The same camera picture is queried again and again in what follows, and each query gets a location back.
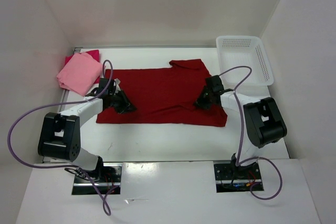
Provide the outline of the dark red t shirt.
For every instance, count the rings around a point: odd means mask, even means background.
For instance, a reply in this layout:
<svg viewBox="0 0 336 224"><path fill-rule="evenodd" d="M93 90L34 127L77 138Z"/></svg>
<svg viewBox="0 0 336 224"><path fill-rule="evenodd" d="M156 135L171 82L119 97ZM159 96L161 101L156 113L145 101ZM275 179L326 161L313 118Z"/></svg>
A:
<svg viewBox="0 0 336 224"><path fill-rule="evenodd" d="M98 114L99 124L191 124L224 127L227 114L219 106L203 110L194 106L210 73L200 59L171 60L158 69L106 70L120 80L136 111L119 114L113 108Z"/></svg>

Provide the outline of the pink t shirt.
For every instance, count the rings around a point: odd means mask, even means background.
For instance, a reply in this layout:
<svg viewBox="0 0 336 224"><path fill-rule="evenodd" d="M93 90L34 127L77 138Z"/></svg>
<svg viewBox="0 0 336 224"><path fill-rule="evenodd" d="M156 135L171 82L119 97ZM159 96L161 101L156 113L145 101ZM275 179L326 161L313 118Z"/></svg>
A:
<svg viewBox="0 0 336 224"><path fill-rule="evenodd" d="M102 64L90 54L76 53L57 74L57 81L61 88L84 97L100 77L102 70Z"/></svg>

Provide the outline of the magenta t shirt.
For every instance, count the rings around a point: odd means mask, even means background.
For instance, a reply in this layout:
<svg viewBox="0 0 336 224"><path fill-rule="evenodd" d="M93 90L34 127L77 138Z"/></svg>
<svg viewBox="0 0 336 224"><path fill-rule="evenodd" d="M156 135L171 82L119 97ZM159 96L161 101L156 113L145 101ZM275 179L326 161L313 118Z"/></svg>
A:
<svg viewBox="0 0 336 224"><path fill-rule="evenodd" d="M86 53L89 54L95 61L100 62L100 51L98 49L86 51ZM65 65L70 61L72 57L73 56L68 56L65 58Z"/></svg>

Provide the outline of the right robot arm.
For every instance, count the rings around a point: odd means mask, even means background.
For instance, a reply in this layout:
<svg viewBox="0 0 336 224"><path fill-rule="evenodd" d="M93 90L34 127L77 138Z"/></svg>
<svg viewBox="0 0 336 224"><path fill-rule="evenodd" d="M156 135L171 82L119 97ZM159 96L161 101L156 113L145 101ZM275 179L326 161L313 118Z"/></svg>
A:
<svg viewBox="0 0 336 224"><path fill-rule="evenodd" d="M220 106L238 112L240 139L238 151L230 162L230 172L235 178L243 178L260 159L259 149L287 135L286 124L274 98L258 99L225 89L219 76L205 79L205 86L194 105L203 110Z"/></svg>

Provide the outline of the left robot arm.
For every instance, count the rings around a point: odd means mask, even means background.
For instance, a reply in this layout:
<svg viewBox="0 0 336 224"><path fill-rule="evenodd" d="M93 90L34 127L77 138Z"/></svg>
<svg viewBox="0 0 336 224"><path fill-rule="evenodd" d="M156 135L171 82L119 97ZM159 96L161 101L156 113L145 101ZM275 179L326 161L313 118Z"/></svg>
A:
<svg viewBox="0 0 336 224"><path fill-rule="evenodd" d="M120 80L101 78L99 86L87 96L88 101L79 103L60 113L47 113L44 117L38 154L66 161L77 166L76 174L99 182L111 172L104 167L103 159L81 147L80 128L92 117L113 108L118 114L133 112L136 107L120 88Z"/></svg>

